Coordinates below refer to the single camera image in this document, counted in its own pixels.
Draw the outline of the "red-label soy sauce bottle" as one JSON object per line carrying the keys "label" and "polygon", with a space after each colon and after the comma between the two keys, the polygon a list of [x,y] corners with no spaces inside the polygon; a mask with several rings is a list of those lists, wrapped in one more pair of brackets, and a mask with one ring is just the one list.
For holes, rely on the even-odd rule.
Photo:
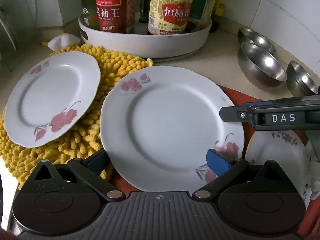
{"label": "red-label soy sauce bottle", "polygon": [[99,29],[128,34],[135,28],[136,0],[95,0]]}

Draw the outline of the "green glass bottle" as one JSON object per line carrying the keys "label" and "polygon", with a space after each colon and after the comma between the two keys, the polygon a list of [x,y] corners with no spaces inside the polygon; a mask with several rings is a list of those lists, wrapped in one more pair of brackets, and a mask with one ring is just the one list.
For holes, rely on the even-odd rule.
{"label": "green glass bottle", "polygon": [[82,17],[84,25],[92,29],[98,30],[97,5],[95,0],[81,0]]}

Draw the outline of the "steel bowl back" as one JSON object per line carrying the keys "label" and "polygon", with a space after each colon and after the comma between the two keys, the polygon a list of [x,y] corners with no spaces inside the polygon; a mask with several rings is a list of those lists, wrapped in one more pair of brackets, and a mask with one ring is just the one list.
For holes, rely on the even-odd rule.
{"label": "steel bowl back", "polygon": [[237,37],[240,44],[242,44],[243,42],[252,43],[259,46],[260,48],[263,48],[272,55],[276,53],[276,48],[271,43],[271,41],[260,33],[253,31],[252,29],[241,27],[238,30]]}

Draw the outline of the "small white rose plate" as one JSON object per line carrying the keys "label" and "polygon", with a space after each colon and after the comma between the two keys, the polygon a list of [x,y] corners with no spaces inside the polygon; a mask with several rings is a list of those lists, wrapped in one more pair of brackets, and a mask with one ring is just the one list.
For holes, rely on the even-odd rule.
{"label": "small white rose plate", "polygon": [[4,127],[9,139],[34,148],[59,138],[89,109],[99,83],[98,63],[89,54],[71,51],[39,62],[7,101]]}

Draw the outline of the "steel bowl front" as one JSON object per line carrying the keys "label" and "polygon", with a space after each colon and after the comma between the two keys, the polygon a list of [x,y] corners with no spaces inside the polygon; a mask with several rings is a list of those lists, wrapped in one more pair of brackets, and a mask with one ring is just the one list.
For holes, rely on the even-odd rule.
{"label": "steel bowl front", "polygon": [[255,44],[242,42],[238,62],[247,80],[261,89],[275,89],[287,81],[287,73],[278,60]]}

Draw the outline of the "purple-label clear bottle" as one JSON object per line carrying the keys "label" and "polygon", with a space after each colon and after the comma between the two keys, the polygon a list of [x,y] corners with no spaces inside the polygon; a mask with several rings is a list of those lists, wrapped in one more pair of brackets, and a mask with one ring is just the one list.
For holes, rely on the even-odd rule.
{"label": "purple-label clear bottle", "polygon": [[215,0],[193,0],[187,28],[191,32],[204,29],[209,22]]}

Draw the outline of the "steel bowl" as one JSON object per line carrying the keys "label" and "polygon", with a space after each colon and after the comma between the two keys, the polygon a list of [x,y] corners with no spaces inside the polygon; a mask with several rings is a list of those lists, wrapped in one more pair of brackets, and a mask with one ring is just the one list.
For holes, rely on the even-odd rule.
{"label": "steel bowl", "polygon": [[295,97],[318,95],[318,88],[308,72],[296,61],[290,61],[286,69],[286,86]]}
{"label": "steel bowl", "polygon": [[242,42],[238,62],[247,80],[261,89],[275,89],[287,81],[287,73],[278,60],[255,44]]}
{"label": "steel bowl", "polygon": [[238,30],[237,37],[240,44],[242,44],[243,42],[252,43],[259,46],[260,48],[263,48],[272,55],[276,53],[276,48],[271,43],[271,41],[260,33],[253,31],[252,29],[241,27]]}

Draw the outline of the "red cloth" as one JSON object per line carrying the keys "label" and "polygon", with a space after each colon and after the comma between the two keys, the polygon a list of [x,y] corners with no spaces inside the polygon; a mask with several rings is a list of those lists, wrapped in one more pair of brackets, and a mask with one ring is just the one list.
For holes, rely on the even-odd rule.
{"label": "red cloth", "polygon": [[[246,102],[258,102],[261,99],[257,99],[240,93],[236,90],[220,86],[220,88],[229,96],[232,102],[236,106],[243,105]],[[245,144],[242,151],[242,155],[245,156],[248,145],[250,144],[251,137],[254,135],[252,126],[244,124]],[[134,186],[124,180],[114,169],[111,179],[109,181],[112,185],[123,190],[126,195],[131,191],[138,191]],[[304,239],[319,239],[319,197],[316,200],[312,200],[307,208],[302,224],[298,230],[298,234],[304,237]]]}

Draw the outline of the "white rotating condiment tray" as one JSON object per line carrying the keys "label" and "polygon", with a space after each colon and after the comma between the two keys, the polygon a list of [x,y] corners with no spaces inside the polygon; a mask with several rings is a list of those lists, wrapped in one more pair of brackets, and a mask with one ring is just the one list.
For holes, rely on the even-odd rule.
{"label": "white rotating condiment tray", "polygon": [[147,34],[148,26],[136,23],[135,34],[103,32],[84,25],[79,17],[78,24],[83,42],[92,46],[120,51],[141,58],[150,58],[156,62],[173,61],[197,52],[206,42],[212,21],[207,26],[193,33],[174,35]]}

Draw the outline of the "yellow chenille mat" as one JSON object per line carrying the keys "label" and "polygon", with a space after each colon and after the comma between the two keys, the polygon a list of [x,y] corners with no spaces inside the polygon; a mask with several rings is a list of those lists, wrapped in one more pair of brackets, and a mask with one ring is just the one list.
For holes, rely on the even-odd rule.
{"label": "yellow chenille mat", "polygon": [[112,88],[126,75],[153,66],[151,59],[143,59],[127,53],[103,49],[97,46],[71,46],[61,52],[80,51],[97,61],[102,74],[94,101],[86,113],[65,135],[40,147],[25,148],[12,142],[4,128],[1,114],[1,158],[22,188],[36,164],[44,158],[54,164],[66,164],[72,158],[86,159],[102,148],[100,138],[100,113],[104,99]]}

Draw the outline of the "white floral-rim plate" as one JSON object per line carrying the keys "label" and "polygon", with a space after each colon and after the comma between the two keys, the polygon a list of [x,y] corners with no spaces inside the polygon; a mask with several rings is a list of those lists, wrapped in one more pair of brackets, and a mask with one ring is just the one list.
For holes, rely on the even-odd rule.
{"label": "white floral-rim plate", "polygon": [[311,197],[310,159],[294,131],[256,131],[249,141],[245,159],[253,165],[275,160],[290,178],[306,206]]}

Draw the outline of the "large white rose plate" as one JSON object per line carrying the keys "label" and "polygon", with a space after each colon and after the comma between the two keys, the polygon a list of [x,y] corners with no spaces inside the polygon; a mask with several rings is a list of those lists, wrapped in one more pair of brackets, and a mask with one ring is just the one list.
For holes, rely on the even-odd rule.
{"label": "large white rose plate", "polygon": [[243,126],[219,116],[232,104],[218,85],[191,70],[147,67],[108,93],[101,142],[116,171],[135,188],[194,192],[213,176],[208,150],[232,159],[242,155]]}

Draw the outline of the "yellow-green sesame oil bottle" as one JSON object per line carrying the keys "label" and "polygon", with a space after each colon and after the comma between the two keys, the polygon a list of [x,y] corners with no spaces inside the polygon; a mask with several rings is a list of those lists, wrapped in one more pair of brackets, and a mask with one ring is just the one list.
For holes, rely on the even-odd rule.
{"label": "yellow-green sesame oil bottle", "polygon": [[219,27],[219,20],[222,17],[224,10],[225,10],[226,0],[215,0],[211,20],[212,20],[212,26],[210,28],[210,32],[214,33],[216,32]]}

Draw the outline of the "steel pepper grinder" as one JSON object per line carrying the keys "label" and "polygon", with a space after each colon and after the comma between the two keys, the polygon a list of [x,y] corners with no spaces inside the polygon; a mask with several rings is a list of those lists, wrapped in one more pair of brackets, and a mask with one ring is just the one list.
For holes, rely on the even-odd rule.
{"label": "steel pepper grinder", "polygon": [[140,0],[140,23],[148,23],[151,0]]}

